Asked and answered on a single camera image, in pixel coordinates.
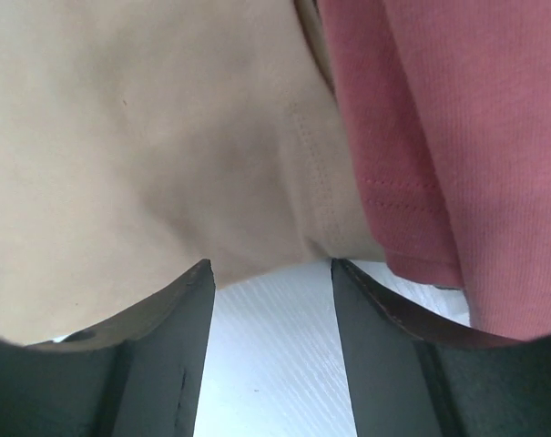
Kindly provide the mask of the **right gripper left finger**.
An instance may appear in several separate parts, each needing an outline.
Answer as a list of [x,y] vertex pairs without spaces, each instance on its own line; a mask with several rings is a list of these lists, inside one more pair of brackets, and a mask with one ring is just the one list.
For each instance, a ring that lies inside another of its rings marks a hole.
[[208,260],[96,325],[0,340],[0,436],[190,436],[215,298]]

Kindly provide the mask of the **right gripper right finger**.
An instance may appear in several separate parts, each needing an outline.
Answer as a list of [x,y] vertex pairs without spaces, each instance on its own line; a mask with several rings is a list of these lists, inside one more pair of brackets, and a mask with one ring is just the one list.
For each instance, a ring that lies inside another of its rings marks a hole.
[[551,335],[468,328],[348,260],[334,260],[331,275],[359,435],[551,436]]

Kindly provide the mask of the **beige t shirt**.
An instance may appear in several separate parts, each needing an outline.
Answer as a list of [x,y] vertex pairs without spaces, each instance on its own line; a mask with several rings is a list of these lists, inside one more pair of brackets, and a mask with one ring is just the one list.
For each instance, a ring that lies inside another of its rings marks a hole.
[[0,1],[0,338],[378,261],[312,1]]

